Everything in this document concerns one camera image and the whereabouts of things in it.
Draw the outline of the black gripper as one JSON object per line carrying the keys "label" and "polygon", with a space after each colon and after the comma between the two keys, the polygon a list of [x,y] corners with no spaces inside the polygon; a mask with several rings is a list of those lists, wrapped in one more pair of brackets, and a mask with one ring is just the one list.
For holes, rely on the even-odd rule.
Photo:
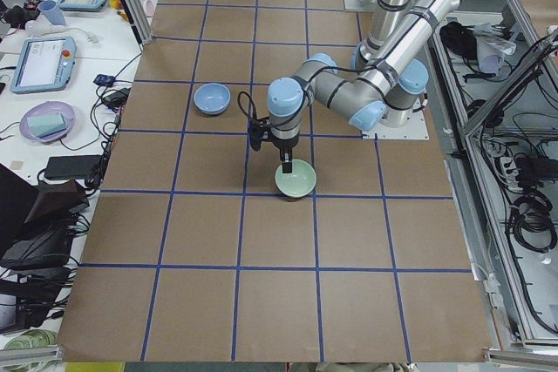
{"label": "black gripper", "polygon": [[292,173],[292,149],[297,146],[299,136],[290,139],[273,137],[272,143],[280,150],[282,173]]}

